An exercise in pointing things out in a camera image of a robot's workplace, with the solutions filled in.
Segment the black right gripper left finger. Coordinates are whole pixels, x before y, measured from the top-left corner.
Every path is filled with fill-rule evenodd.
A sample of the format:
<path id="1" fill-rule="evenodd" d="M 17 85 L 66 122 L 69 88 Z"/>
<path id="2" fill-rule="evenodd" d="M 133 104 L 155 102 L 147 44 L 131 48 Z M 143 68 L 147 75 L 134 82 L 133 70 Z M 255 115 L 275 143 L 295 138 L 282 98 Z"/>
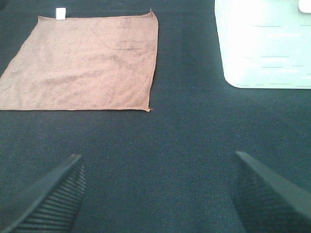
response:
<path id="1" fill-rule="evenodd" d="M 0 204 L 2 233 L 70 233 L 86 192 L 82 157 L 73 154 L 19 195 Z"/>

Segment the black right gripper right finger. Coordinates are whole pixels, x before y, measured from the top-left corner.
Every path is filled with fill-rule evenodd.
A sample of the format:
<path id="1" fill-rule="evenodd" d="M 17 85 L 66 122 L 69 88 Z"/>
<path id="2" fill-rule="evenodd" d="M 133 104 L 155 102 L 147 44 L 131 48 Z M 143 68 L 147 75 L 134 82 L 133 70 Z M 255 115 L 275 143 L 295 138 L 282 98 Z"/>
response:
<path id="1" fill-rule="evenodd" d="M 311 231 L 311 194 L 245 152 L 231 155 L 229 190 L 247 233 Z"/>

